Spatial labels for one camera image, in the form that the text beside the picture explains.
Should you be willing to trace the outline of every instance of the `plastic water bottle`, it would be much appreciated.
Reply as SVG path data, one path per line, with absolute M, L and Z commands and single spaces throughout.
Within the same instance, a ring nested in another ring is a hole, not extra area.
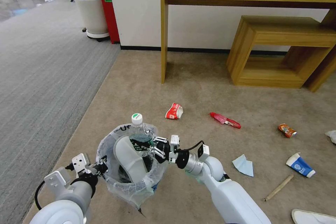
M 152 144 L 153 132 L 142 122 L 142 115 L 140 113 L 132 115 L 129 139 L 136 151 L 145 151 Z

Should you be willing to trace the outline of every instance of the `blue face mask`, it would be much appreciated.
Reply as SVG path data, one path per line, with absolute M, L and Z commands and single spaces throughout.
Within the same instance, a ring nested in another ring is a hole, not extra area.
M 253 164 L 252 161 L 246 159 L 245 155 L 241 155 L 232 161 L 233 165 L 241 173 L 253 177 Z

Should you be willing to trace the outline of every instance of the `plastic bag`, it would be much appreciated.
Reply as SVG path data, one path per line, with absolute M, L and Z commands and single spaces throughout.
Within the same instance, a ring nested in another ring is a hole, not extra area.
M 150 171 L 138 183 L 123 183 L 127 178 L 119 169 L 120 164 L 113 154 L 113 148 L 118 139 L 128 136 L 130 126 L 131 124 L 120 125 L 104 137 L 98 146 L 96 161 L 98 162 L 103 156 L 107 156 L 108 171 L 103 175 L 103 179 L 107 183 L 108 190 L 139 209 L 141 204 L 154 194 L 158 182 L 166 171 L 168 162 L 159 164 L 149 152 L 142 152 L 141 156 L 152 162 Z M 157 135 L 158 130 L 155 126 L 150 124 L 147 126 Z

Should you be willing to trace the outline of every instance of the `red trash bin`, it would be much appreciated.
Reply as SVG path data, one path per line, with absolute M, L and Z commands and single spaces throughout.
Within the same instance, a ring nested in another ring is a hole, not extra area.
M 114 14 L 112 0 L 101 0 L 103 2 L 103 9 L 107 23 L 108 32 L 110 34 L 111 43 L 120 43 L 117 21 Z

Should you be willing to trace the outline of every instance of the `wooden stool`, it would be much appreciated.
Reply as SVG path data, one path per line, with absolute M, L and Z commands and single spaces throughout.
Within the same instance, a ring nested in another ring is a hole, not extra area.
M 285 57 L 250 57 L 255 44 L 292 46 Z M 336 44 L 310 17 L 242 16 L 226 65 L 235 85 L 300 88 Z

